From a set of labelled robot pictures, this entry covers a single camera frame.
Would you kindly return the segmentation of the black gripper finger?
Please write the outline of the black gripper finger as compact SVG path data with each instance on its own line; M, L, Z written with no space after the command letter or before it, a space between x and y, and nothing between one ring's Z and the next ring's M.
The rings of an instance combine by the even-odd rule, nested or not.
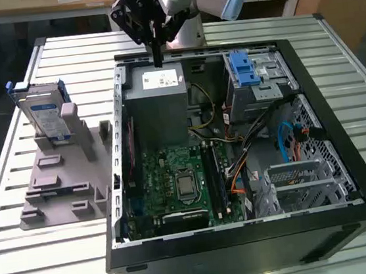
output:
M189 10L184 9L171 16L167 22L165 22L166 17L163 14L160 14L158 18L153 20L159 67L162 67L162 61L164 59L161 51L162 46L164 46L166 42L172 42L175 39L177 33L188 17Z
M137 24L132 18L130 10L124 4L124 0L116 0L112 5L110 17L136 44L144 44L150 49L154 67L158 67L156 40L151 26L141 27Z

